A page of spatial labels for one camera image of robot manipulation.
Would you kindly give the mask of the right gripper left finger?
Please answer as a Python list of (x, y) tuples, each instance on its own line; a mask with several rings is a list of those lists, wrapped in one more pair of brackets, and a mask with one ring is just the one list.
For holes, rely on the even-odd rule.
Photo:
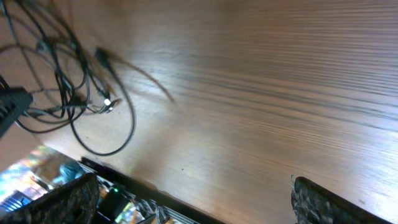
[(90, 224), (100, 198), (97, 176), (87, 173), (1, 217), (1, 224)]

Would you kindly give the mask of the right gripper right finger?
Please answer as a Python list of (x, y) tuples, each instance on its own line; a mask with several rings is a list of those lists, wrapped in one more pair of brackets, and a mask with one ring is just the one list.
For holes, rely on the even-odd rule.
[(388, 224), (305, 177), (291, 177), (291, 205), (297, 224)]

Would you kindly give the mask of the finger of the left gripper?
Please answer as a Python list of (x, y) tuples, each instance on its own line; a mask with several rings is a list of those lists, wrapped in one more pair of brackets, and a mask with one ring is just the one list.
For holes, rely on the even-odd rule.
[(1, 89), (1, 137), (33, 102), (32, 95), (24, 88)]

